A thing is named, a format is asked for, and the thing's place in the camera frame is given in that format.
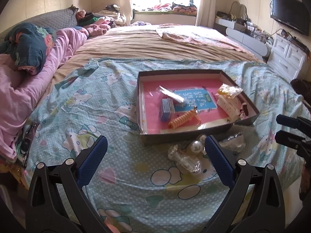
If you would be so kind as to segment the maroon hair clip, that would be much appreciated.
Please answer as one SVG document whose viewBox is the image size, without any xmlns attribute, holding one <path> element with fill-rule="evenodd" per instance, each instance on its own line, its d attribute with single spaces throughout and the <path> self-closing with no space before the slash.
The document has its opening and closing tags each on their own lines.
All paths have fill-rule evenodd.
<svg viewBox="0 0 311 233">
<path fill-rule="evenodd" d="M 240 109 L 240 118 L 245 117 L 245 116 L 248 117 L 248 115 L 249 115 L 248 106 L 245 102 L 243 102 L 241 104 L 241 109 Z"/>
</svg>

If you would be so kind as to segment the cream hair claw clip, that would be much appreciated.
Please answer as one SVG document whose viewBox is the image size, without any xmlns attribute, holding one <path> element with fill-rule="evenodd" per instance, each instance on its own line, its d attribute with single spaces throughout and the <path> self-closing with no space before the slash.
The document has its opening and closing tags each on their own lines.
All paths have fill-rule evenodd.
<svg viewBox="0 0 311 233">
<path fill-rule="evenodd" d="M 235 97 L 233 99 L 218 95 L 217 105 L 228 115 L 232 122 L 243 117 L 242 103 Z"/>
</svg>

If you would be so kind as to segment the yellow item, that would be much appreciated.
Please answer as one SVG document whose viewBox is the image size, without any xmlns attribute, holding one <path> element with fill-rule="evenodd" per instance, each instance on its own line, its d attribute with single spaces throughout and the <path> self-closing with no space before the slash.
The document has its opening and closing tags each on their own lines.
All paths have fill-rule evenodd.
<svg viewBox="0 0 311 233">
<path fill-rule="evenodd" d="M 222 95 L 228 99 L 233 99 L 243 92 L 243 89 L 238 86 L 230 86 L 227 84 L 222 84 L 218 90 L 218 95 Z"/>
</svg>

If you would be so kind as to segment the small blue comb box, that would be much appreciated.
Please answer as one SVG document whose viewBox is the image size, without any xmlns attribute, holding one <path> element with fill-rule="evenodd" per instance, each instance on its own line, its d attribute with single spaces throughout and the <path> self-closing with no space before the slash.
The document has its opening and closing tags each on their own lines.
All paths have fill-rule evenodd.
<svg viewBox="0 0 311 233">
<path fill-rule="evenodd" d="M 160 120 L 162 122 L 168 122 L 175 114 L 175 107 L 171 98 L 163 98 L 160 104 Z"/>
</svg>

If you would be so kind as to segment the clear plastic jewelry bag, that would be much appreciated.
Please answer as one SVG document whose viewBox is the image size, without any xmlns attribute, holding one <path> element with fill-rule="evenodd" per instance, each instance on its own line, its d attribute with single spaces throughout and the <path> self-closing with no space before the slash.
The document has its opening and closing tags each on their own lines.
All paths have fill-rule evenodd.
<svg viewBox="0 0 311 233">
<path fill-rule="evenodd" d="M 200 159 L 183 152 L 178 148 L 178 145 L 172 145 L 168 149 L 168 158 L 193 175 L 201 173 L 202 164 Z"/>
</svg>

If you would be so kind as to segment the dark cardboard box tray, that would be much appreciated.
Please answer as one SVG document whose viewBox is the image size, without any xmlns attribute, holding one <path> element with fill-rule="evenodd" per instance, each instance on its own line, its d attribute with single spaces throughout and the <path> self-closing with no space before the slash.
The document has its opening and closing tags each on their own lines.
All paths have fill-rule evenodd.
<svg viewBox="0 0 311 233">
<path fill-rule="evenodd" d="M 154 70 L 139 72 L 136 116 L 144 144 L 188 140 L 216 134 L 232 125 L 252 125 L 259 110 L 241 92 L 218 99 L 218 89 L 236 83 L 222 70 Z"/>
</svg>

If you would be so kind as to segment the crumpled clear plastic bag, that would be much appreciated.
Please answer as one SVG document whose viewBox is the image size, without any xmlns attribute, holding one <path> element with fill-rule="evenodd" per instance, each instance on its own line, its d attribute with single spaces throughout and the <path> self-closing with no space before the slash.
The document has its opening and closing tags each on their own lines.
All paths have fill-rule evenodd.
<svg viewBox="0 0 311 233">
<path fill-rule="evenodd" d="M 244 135 L 242 133 L 229 136 L 220 142 L 220 145 L 222 148 L 235 151 L 236 153 L 240 153 L 246 147 Z"/>
</svg>

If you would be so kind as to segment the white drawer cabinet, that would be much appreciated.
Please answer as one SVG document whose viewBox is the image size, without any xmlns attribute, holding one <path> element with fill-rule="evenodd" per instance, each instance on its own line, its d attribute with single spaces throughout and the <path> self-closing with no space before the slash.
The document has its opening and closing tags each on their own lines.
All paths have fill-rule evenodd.
<svg viewBox="0 0 311 233">
<path fill-rule="evenodd" d="M 276 34 L 267 64 L 290 83 L 293 79 L 305 79 L 310 59 L 296 45 Z"/>
</svg>

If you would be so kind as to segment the Hello Kitty green bedsheet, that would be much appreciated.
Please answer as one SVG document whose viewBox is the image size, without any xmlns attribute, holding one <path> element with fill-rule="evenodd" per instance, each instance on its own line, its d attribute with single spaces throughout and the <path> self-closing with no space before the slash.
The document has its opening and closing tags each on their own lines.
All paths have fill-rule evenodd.
<svg viewBox="0 0 311 233">
<path fill-rule="evenodd" d="M 200 232 L 229 189 L 198 143 L 213 134 L 249 164 L 274 165 L 287 188 L 303 159 L 276 143 L 280 114 L 310 118 L 301 95 L 264 64 L 92 59 L 30 115 L 38 127 L 25 179 L 104 136 L 107 152 L 83 188 L 99 216 L 121 232 Z"/>
</svg>

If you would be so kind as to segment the white grey dresser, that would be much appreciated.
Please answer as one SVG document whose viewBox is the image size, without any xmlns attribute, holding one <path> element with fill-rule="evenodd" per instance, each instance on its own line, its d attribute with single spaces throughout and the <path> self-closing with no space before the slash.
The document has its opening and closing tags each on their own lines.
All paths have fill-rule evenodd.
<svg viewBox="0 0 311 233">
<path fill-rule="evenodd" d="M 267 62 L 271 48 L 247 32 L 247 27 L 245 26 L 248 19 L 247 12 L 242 11 L 240 17 L 236 19 L 232 19 L 233 17 L 233 14 L 229 15 L 218 11 L 215 17 L 214 29 L 237 42 L 259 59 Z"/>
</svg>

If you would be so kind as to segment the pink quilt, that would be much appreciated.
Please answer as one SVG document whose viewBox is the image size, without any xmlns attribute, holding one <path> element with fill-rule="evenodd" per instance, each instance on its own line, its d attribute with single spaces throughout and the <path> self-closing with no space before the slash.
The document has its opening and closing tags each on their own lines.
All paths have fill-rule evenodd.
<svg viewBox="0 0 311 233">
<path fill-rule="evenodd" d="M 36 75 L 17 71 L 8 54 L 1 54 L 1 160 L 14 163 L 15 141 L 28 116 L 43 96 L 56 70 L 85 44 L 87 35 L 75 28 L 56 32 L 56 43 Z"/>
</svg>

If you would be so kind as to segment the pink book in tray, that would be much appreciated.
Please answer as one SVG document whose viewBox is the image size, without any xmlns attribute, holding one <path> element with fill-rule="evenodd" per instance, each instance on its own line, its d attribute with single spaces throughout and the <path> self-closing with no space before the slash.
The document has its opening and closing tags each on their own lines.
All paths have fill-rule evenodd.
<svg viewBox="0 0 311 233">
<path fill-rule="evenodd" d="M 171 120 L 194 107 L 197 107 L 197 117 L 176 129 L 169 129 L 168 122 L 162 122 L 159 116 L 161 100 L 167 98 L 159 91 L 160 85 L 184 98 L 183 104 L 174 103 L 175 114 Z M 228 115 L 217 105 L 217 90 L 221 85 L 222 81 L 218 78 L 142 82 L 142 130 L 155 135 L 206 129 L 229 123 Z"/>
</svg>

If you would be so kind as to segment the vanity mirror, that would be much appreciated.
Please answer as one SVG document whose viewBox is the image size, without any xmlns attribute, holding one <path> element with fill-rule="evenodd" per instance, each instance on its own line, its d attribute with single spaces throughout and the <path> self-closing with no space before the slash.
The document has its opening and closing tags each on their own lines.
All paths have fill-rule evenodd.
<svg viewBox="0 0 311 233">
<path fill-rule="evenodd" d="M 232 14 L 237 19 L 246 20 L 248 18 L 246 6 L 239 3 L 238 1 L 234 1 L 232 3 L 229 14 Z"/>
</svg>

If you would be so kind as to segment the beige curtain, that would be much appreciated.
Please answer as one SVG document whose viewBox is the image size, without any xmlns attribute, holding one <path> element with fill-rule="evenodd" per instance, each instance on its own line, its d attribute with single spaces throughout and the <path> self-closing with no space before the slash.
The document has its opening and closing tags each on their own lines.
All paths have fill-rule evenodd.
<svg viewBox="0 0 311 233">
<path fill-rule="evenodd" d="M 216 14 L 216 0 L 200 0 L 196 16 L 196 26 L 213 28 Z"/>
</svg>

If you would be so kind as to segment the pink light blanket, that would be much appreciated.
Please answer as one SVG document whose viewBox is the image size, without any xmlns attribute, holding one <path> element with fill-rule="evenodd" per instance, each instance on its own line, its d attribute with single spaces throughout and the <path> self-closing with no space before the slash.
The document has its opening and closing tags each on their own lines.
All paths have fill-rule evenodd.
<svg viewBox="0 0 311 233">
<path fill-rule="evenodd" d="M 195 45 L 208 45 L 251 54 L 251 52 L 243 48 L 241 45 L 212 28 L 192 25 L 163 24 L 158 25 L 155 30 L 161 38 L 170 41 Z"/>
</svg>

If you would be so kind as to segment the clothes on window sill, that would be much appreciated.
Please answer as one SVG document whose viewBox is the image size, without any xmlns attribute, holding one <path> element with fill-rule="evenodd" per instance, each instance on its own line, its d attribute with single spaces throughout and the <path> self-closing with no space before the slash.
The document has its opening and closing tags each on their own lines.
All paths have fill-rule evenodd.
<svg viewBox="0 0 311 233">
<path fill-rule="evenodd" d="M 155 13 L 177 13 L 177 14 L 185 14 L 196 16 L 197 15 L 197 7 L 193 4 L 190 5 L 183 5 L 183 4 L 176 4 L 176 3 L 165 3 L 165 4 L 156 4 L 154 6 L 139 6 L 134 5 L 134 12 L 155 12 Z"/>
</svg>

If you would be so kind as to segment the dark teal floral pillow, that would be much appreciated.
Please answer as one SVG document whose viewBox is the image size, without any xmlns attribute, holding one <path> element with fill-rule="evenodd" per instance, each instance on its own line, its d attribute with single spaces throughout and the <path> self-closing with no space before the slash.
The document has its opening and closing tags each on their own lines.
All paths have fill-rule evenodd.
<svg viewBox="0 0 311 233">
<path fill-rule="evenodd" d="M 36 75 L 42 70 L 55 41 L 54 29 L 28 22 L 20 23 L 6 34 L 1 43 L 1 53 L 11 56 L 17 70 Z"/>
</svg>

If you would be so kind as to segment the tan bed blanket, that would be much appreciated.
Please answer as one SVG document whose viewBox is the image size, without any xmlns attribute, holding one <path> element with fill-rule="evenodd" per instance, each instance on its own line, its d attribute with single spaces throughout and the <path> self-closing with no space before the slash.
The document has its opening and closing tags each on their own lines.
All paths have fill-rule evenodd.
<svg viewBox="0 0 311 233">
<path fill-rule="evenodd" d="M 250 52 L 223 49 L 211 45 L 175 42 L 161 38 L 156 25 L 113 28 L 107 34 L 88 39 L 54 74 L 48 92 L 70 72 L 83 67 L 90 59 L 150 58 L 171 60 L 252 61 L 259 59 Z"/>
</svg>

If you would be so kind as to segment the clothes pile on bed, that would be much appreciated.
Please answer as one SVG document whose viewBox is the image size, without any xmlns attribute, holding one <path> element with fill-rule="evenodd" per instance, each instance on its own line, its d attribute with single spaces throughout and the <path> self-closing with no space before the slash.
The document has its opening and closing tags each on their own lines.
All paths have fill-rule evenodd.
<svg viewBox="0 0 311 233">
<path fill-rule="evenodd" d="M 80 10 L 75 17 L 78 23 L 78 30 L 85 33 L 87 37 L 104 35 L 111 28 L 126 24 L 126 18 L 121 15 L 120 7 L 116 4 L 108 5 L 98 13 Z"/>
</svg>

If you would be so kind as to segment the grey quilted headboard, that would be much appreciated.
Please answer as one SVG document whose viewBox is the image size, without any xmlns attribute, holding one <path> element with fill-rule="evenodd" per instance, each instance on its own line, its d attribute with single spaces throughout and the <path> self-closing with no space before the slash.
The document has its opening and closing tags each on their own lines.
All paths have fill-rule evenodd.
<svg viewBox="0 0 311 233">
<path fill-rule="evenodd" d="M 71 5 L 70 7 L 63 10 L 51 11 L 21 21 L 1 32 L 1 43 L 4 42 L 5 36 L 8 34 L 8 32 L 20 23 L 33 23 L 39 27 L 50 27 L 54 30 L 77 26 L 78 23 L 76 19 L 76 13 L 78 10 L 79 9 L 77 7 Z"/>
</svg>

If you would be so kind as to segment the wall mounted television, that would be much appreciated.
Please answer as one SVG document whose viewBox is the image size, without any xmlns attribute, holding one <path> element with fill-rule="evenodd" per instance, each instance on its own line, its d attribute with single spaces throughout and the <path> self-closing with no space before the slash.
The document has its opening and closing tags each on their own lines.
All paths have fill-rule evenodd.
<svg viewBox="0 0 311 233">
<path fill-rule="evenodd" d="M 308 36 L 310 14 L 299 0 L 270 0 L 270 17 Z"/>
</svg>

